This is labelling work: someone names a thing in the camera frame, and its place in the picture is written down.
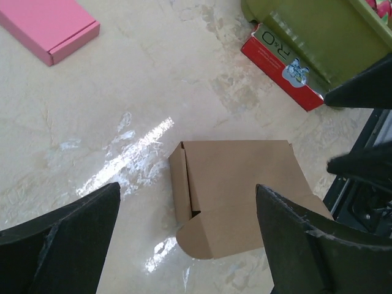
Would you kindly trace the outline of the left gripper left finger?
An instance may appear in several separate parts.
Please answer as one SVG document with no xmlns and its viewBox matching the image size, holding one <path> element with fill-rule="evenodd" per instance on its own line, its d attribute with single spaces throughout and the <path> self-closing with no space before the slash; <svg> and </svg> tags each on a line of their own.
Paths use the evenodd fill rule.
<svg viewBox="0 0 392 294">
<path fill-rule="evenodd" d="M 120 201 L 110 183 L 1 231 L 1 293 L 95 293 Z"/>
</svg>

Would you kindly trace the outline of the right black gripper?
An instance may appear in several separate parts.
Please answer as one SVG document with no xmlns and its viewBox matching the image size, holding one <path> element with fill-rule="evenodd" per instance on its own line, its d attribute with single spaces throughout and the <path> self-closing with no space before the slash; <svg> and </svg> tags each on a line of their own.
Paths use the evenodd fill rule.
<svg viewBox="0 0 392 294">
<path fill-rule="evenodd" d="M 391 195 L 374 186 L 391 185 L 390 140 L 391 111 L 373 110 L 352 152 L 328 161 L 327 172 L 337 177 L 323 200 L 337 222 L 387 238 L 391 237 Z"/>
</svg>

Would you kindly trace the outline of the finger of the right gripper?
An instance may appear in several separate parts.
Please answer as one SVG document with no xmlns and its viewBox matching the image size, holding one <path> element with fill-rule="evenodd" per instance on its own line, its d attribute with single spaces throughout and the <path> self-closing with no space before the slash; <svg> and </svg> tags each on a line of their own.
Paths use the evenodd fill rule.
<svg viewBox="0 0 392 294">
<path fill-rule="evenodd" d="M 324 104 L 345 108 L 391 108 L 391 53 L 328 92 Z"/>
</svg>

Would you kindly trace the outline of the brown cardboard box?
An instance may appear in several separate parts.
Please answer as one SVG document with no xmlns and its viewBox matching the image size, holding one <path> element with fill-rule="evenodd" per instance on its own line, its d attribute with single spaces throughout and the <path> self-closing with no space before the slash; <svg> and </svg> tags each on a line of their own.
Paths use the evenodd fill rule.
<svg viewBox="0 0 392 294">
<path fill-rule="evenodd" d="M 192 258 L 217 259 L 263 246 L 258 184 L 331 217 L 285 140 L 182 141 L 169 164 L 180 224 L 176 240 Z"/>
</svg>

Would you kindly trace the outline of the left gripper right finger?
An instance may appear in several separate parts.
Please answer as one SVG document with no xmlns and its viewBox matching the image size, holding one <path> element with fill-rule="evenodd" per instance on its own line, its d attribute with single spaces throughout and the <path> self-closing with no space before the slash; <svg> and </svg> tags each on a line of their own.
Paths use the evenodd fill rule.
<svg viewBox="0 0 392 294">
<path fill-rule="evenodd" d="M 340 224 L 262 184 L 256 203 L 273 293 L 391 293 L 391 239 Z"/>
</svg>

